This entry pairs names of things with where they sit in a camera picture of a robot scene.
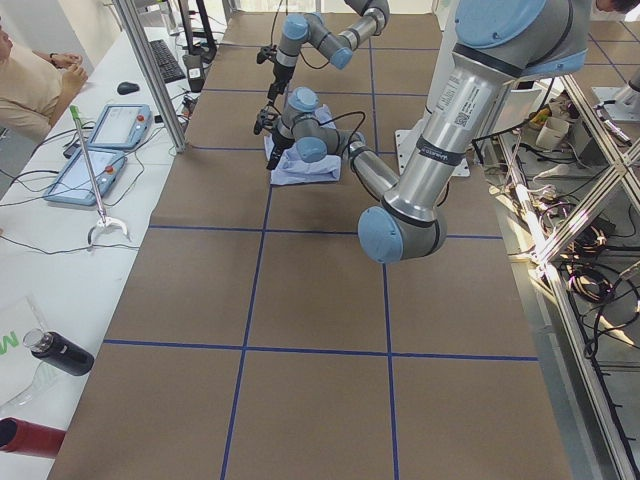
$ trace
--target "cable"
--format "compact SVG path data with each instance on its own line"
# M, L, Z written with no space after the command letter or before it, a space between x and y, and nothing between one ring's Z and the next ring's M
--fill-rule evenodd
M9 185L13 185L16 181L19 181L18 179L19 179L20 177L24 177L24 176L26 176L26 175L32 175L32 174L34 174L34 173L53 173L53 174L56 174L56 175L57 175L59 172L58 172L57 170L31 170L31 171L29 171L29 172L22 172L21 174L16 175L15 177L11 177L10 175L8 175L8 176L11 178L11 183L10 183Z
M633 217L632 214L633 213L633 204L629 205L629 210L627 212L627 215L629 215L629 222L631 223L631 226L633 227L633 232L629 235L609 235L612 238L630 238L630 237L634 237L636 235L636 233L638 233L638 228L636 227L635 222L633 221Z
M451 182L447 182L447 186L446 186L446 187L445 187L445 189L444 189L444 195L443 195L443 197L442 197L442 200L440 200L440 201L436 204L436 207L440 207L440 206L442 206L442 205L444 204L444 202L446 202L446 201L447 201L447 197L449 197L449 189L450 189L450 186L451 186Z
M549 98L549 94L551 93L551 90L553 89L554 81L555 81L555 77L551 79L551 82L549 82L549 87L547 88L547 92L545 93L544 97L542 98L542 102L540 102L540 106L538 107L538 109L534 113L534 116L537 115L538 113L540 113L540 111L544 108L545 104L547 103L547 99ZM504 130L501 130L499 132L490 133L489 135L485 135L484 137L477 137L477 138L471 139L471 146L473 147L473 150L476 152L476 156L478 157L478 161L480 162L480 164L484 165L484 156L482 155L482 151L480 150L480 146L478 145L479 141L486 140L488 138L496 137L496 136L502 135L504 133L511 132L512 130L516 130L518 128L523 127L527 123L529 123L529 119L528 118L526 120L523 120L519 124L514 125L513 127L505 128Z
M547 155L547 153L553 153L555 150L552 150L551 152L543 152L542 150L538 150L537 148L532 147L528 143L520 143L520 148L528 152L535 153L539 157L538 160L546 160L552 163L563 163L567 165L576 163L577 161L574 155L572 155L571 157L562 157L562 158L550 157L549 155Z
M591 182L593 182L596 178L598 178L600 175L602 175L608 169L609 169L609 166L604 167L602 170L600 170L598 173L596 173L593 177L589 178L589 180L587 180L585 183L583 183L579 187L571 190L569 193L563 193L562 195L559 195L558 198L568 197L570 195L573 195L577 191L582 190L584 187L589 185Z
M362 126L362 124L364 123L364 121L367 119L367 114L364 113L362 110L354 110L352 112L348 112L348 113L343 113L342 115L338 115L337 117L333 117L330 120L327 120L326 122L320 123L320 126L326 125L328 123L334 122L336 120L340 120L341 118L345 118L351 115L362 115L362 118L360 119L360 121L358 122L358 124L356 125L356 127L351 130L351 134L349 134L349 141L347 142L347 145L342 149L342 152L340 152L340 156L342 156L342 154L344 153L345 150L347 150L349 148L349 146L351 146L351 144L355 141L357 141L356 139L353 138L353 136L358 132L358 130L360 130L360 127Z
M627 283L629 283L629 285L631 285L631 288L633 290L633 292L636 294L636 310L634 312L633 317L631 317L630 320L627 320L624 323L621 323L619 325L615 325L609 328L605 328L604 330L600 330L600 322L602 321L602 318L604 316L604 310L607 307L607 305L610 305L611 303L613 303L614 301L614 297L615 297L615 292L616 292L616 288L618 288L618 285L620 285L620 283L623 282L622 278L618 278L615 283L612 285L611 289L609 290L608 294L607 294L607 298L605 299L605 301L602 303L602 305L600 306L600 308L598 309L598 313L596 314L596 319L593 325L593 338L591 340L588 340L585 343L584 346L584 356L585 358L587 358L588 360L594 360L596 355L598 354L598 348L600 346L599 344L599 340L600 337L602 335L606 335L609 332L612 332L614 330L621 330L625 327L628 327L629 325L631 325L632 323L634 323L638 317L640 316L640 308L638 308L638 302L640 302L640 293L638 293L638 289L636 288L636 286L631 283L629 280L626 280Z
M607 295L613 288L613 284L607 277L588 265L574 264L566 266L569 273L569 288L587 302L602 305L607 300Z
M145 172L145 166L144 164L140 161L140 159L138 158L138 150L140 150L142 147L144 147L145 145L147 145L156 135L158 135L158 133L160 133L161 130L163 130L165 127L158 127L155 130L153 130L153 132L151 132L151 135L149 135L149 138L147 138L144 142L142 142L140 145L138 145L134 150L131 150L131 152L129 153L133 153L134 158L136 159L136 161L138 162L138 164L141 167L141 170L136 174L136 176L134 177L134 179L131 181L131 183L129 184L129 186L126 188L126 190L122 193L122 195L120 195L120 197L118 197L118 199L113 202L113 203L105 203L105 205L107 207L113 207L115 205L117 205L124 197L125 195L127 195L127 193L129 193L131 191L131 189L135 186L136 182L138 181L138 179L140 178L140 176Z
M617 270L608 267L607 265L602 265L602 264L598 264L598 263L590 263L590 264L579 264L578 266L579 269L582 269L584 271L586 271L588 273L589 276L591 276L592 278L597 278L599 282L601 282L598 285L598 292L597 294L594 292L590 292L590 294L593 294L594 298L597 297L597 302L593 302L593 303L597 303L598 307L596 308L592 308L590 310L588 310L585 313L580 313L579 311L577 311L577 306L575 304L572 304L573 307L576 309L576 314L578 315L578 317L580 318L580 322L583 326L585 327L589 327L593 329L593 337L590 339L585 340L585 347L583 350L583 354L585 356L585 358L589 359L589 360L595 360L595 357L598 353L598 349L599 349L599 339L602 335L609 335L609 333L615 331L615 330L621 330L625 327L628 327L629 325L631 325L632 323L634 323L638 317L640 316L640 292L638 291L638 288L636 287L636 285L631 282L630 278L625 278L624 276L624 272L620 273ZM615 274L617 276L617 279L615 282L611 283L605 276L604 274L602 274L601 272L598 272L597 270L595 270L595 268L600 268L600 269L605 269L613 274ZM619 287L619 285L623 282L626 282L629 285L629 290L621 295L616 296L616 291L617 288ZM608 327L605 328L603 330L600 330L600 323L602 321L602 319L604 318L604 311L606 309L607 306L611 305L612 303L626 297L627 295L629 295L630 293L634 293L635 297L636 297L636 302L635 302L635 310L634 310L634 314L633 316L618 325L612 326L612 327ZM593 326L589 326L585 323L585 319L587 317L587 315L591 312L593 312L594 310L597 310L596 313L596 317L594 320L594 325Z
M609 134L616 140L621 141L624 146L626 147L631 147L633 145L633 142L631 141L631 138L629 138L620 127L618 127L617 125L615 125L610 118L607 118L605 116L605 114L603 112L605 112L606 110L604 109L605 105L610 105L615 103L615 100L606 100L604 102L601 102L599 104L597 104L595 107L593 107L593 109L596 112L596 115L598 116L598 119L602 122L603 126L605 127L605 129L609 132Z
M95 124L95 123L96 122L94 122L93 120L90 120L88 122L83 123L82 124L82 128L89 128L88 125ZM33 157L33 155L38 151L38 149L42 145L45 145L45 144L55 140L56 138L62 137L63 135L68 135L70 133L73 133L74 134L74 138L75 138L77 130L75 128L74 129L70 129L70 130L65 130L64 132L56 133L55 135L52 135L50 137L45 138L40 143L38 143L35 147L33 147L33 150L31 150L31 154L29 155L29 158Z
M273 16L273 23L271 24L271 41L269 42L269 45L273 45L273 32L276 29L276 20L278 19L278 14L280 13L280 9L282 8L282 3L284 2L284 0L280 0L280 3L278 4L278 9L276 10L276 14ZM287 10L289 9L289 0L287 0Z
M213 20L214 22L216 22L218 25L221 25L223 27L227 27L226 23L221 22L220 20L216 20L215 18L213 18L211 15L207 15L207 17L209 17L209 20Z
M54 250L53 252L44 250L42 248L39 247L34 247L33 245L28 245L26 243L21 243L18 242L16 240L12 240L10 238L8 238L7 236L5 236L4 234L0 234L0 238L2 238L3 240L12 243L14 245L18 245L20 247L25 247L28 248L29 250L34 250L38 253L43 253L44 255L60 255L60 254L64 254L64 253L75 253L75 252L82 252L82 251L91 251L93 248L124 248L127 250L138 250L140 248L140 246L131 246L131 245L125 245L124 243L116 243L113 245L100 245L100 244L92 244L92 245L87 245L86 247L78 247L78 248L72 248L70 250Z
M323 65L316 67L315 65L311 65L309 62L307 62L307 59L305 58L304 53L302 53L302 50L300 50L300 56L302 57L302 61L307 65L307 67L312 68L314 70L322 70L327 65L329 65L329 63L331 63L329 60L327 60L326 63L324 63Z

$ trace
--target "grid of blue tape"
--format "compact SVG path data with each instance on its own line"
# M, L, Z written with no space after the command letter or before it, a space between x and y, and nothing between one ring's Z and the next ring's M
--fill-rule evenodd
M240 48L259 48L257 46L242 45L236 46ZM370 58L370 74L371 74L371 92L370 93L345 93L345 92L317 92L319 94L346 94L346 95L363 95L371 96L373 102L373 126L374 126L374 141L375 151L378 154L395 154L395 152L381 152L379 151L378 143L378 127L376 118L376 96L404 96L404 97L420 97L426 98L425 95L418 94L403 94L403 93L376 93L375 89L375 76L374 76L374 50L421 50L421 51L437 51L437 49L405 49L405 48L374 48L369 41L368 47L363 50L368 50ZM205 89L210 92L252 92L252 93L266 93L261 90L234 90L234 89ZM262 151L258 148L225 148L225 147L207 147L207 146L193 146L195 149L200 150L225 150L225 151ZM395 352L393 350L393 339L391 336L391 316L389 309L389 297L388 297L388 281L387 270L383 265L381 266L381 274L383 277L383 294L384 294L384 310L385 310L385 322L386 322L386 335L387 335L387 349L386 351L358 351L358 350L327 350L327 349L311 349L311 348L278 348L278 347L260 347L249 345L249 335L251 331L251 320L253 317L253 307L256 295L256 286L260 276L260 266L262 264L262 255L264 240L269 233L299 233L299 234L324 234L324 235L356 235L356 232L325 232L325 231L303 231L303 230L282 230L282 229L267 229L269 210L271 206L272 188L269 188L269 196L267 199L267 206L265 209L265 216L263 220L262 229L247 229L247 228L224 228L224 227L212 227L212 226L171 226L171 225L150 225L149 228L153 229L183 229L183 230L217 230L217 231L234 231L234 232L259 232L261 233L260 247L258 251L258 259L256 262L256 269L252 285L251 301L249 305L249 311L247 313L247 320L244 332L244 339L242 345L214 345L214 344L200 344L200 343L177 343L177 342L151 342L141 340L122 340L122 339L105 339L105 344L110 345L123 345L134 347L164 347L164 348L191 348L191 349L209 349L209 350L231 350L239 351L240 362L238 367L238 373L236 377L236 385L234 390L234 397L232 402L231 415L229 419L229 426L227 431L227 439L225 444L225 451L223 457L222 468L220 472L220 480L226 478L227 467L229 462L229 454L231 451L231 444L233 440L234 425L236 420L236 413L238 408L238 401L240 398L240 390L242 385L242 376L244 371L244 363L247 352L271 352L271 353L294 353L294 354L315 354L315 355L345 355L345 356L371 356L371 357L386 357L387 368L389 377L389 408L391 418L391 435L392 435L392 451L393 451L393 469L394 480L400 479L400 464L398 458L398 439L396 428L396 404L395 404L395 381L394 381L394 368L393 360L395 358L429 358L429 359L446 359L446 360L467 360L467 361L494 361L494 362L537 362L537 357L530 356L508 356L508 355L465 355L465 354L447 354L447 353L417 353L417 352ZM502 240L501 236L491 235L448 235L448 238L470 239L470 240Z
M591 39L591 41L595 44L595 46L598 48L598 50L600 50L600 52L602 52L602 54L604 55L604 57L607 59L608 63L587 63L586 65L607 65L607 66L611 66L613 67L613 69L616 71L616 73L620 76L620 78L623 81L627 81L628 79L625 78L625 76L622 74L622 72L620 72L620 70L618 69L618 66L640 66L640 64L638 63L615 63L613 60L611 60L611 57L607 54L607 52L602 48L602 44L605 43L633 43L633 44L637 44L638 42L640 42L640 38L638 38L638 36L633 33L633 31L625 24L620 22L620 25L622 25L622 27L629 32L629 34L634 38L634 40L596 40L593 35L589 35L589 38Z

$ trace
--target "table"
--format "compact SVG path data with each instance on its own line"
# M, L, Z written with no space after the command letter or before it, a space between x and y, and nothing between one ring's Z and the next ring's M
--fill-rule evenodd
M179 50L176 39L168 38L164 28L148 28L146 33L150 40L164 38L174 52ZM118 95L116 87L122 81L138 83L140 91L127 96ZM167 89L170 97L180 96L188 91L188 84L186 80L181 80L167 84ZM176 98L175 104L178 105L180 100ZM158 113L124 32L74 101L83 120L97 119L108 103L149 104L152 113ZM50 137L73 127L71 115L65 114L52 129ZM150 130L153 132L158 127L160 125L152 124ZM67 161L62 156L62 145L70 138L70 135L64 136L43 145L24 171L62 168ZM131 247L140 245L151 211L169 174L174 153L171 139L162 129L138 152L141 163L133 155L128 156L127 164L112 190L105 196L105 202L117 200L141 172L141 165L144 166L144 173L122 201L107 207L109 215L125 221L131 241L128 242L121 231L114 230L100 235L96 243L126 244ZM51 182L50 177L37 179L39 175L42 174L26 176L24 180L29 180L32 188L43 188ZM17 203L34 196L39 194L16 184L0 204ZM0 222L6 237L47 251L86 246L87 233L97 220L95 207L53 206L41 199L0 209ZM96 354L136 255L137 250L131 248L100 248L92 252L49 256L0 241L0 268L4 276L0 307L31 295L52 330L63 332ZM86 378L61 375L51 388L37 398L23 406L6 409L2 416L15 416L66 429ZM44 479L52 464L53 461L48 459L0 455L0 471L5 480Z
M373 202L346 162L339 182L269 185L251 127L272 25L230 19L50 480L571 478L482 172L452 181L442 251L368 259ZM395 17L344 72L291 87L367 112L395 161L439 37L432 16Z

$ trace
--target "folded cloth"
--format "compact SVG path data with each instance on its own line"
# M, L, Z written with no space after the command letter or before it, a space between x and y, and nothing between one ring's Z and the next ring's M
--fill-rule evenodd
M320 123L331 120L329 107L323 105L315 111ZM323 125L336 128L333 122ZM264 138L264 149L267 159L273 150L271 136ZM298 183L337 182L340 180L341 159L338 155L327 155L319 162L307 163L300 158L295 145L285 150L278 166L271 171L272 185L293 185Z

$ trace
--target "black water bottle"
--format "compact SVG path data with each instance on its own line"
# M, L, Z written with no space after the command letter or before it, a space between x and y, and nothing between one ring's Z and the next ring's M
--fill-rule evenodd
M93 355L56 332L34 328L27 332L22 343L34 357L71 375L84 375L93 366Z

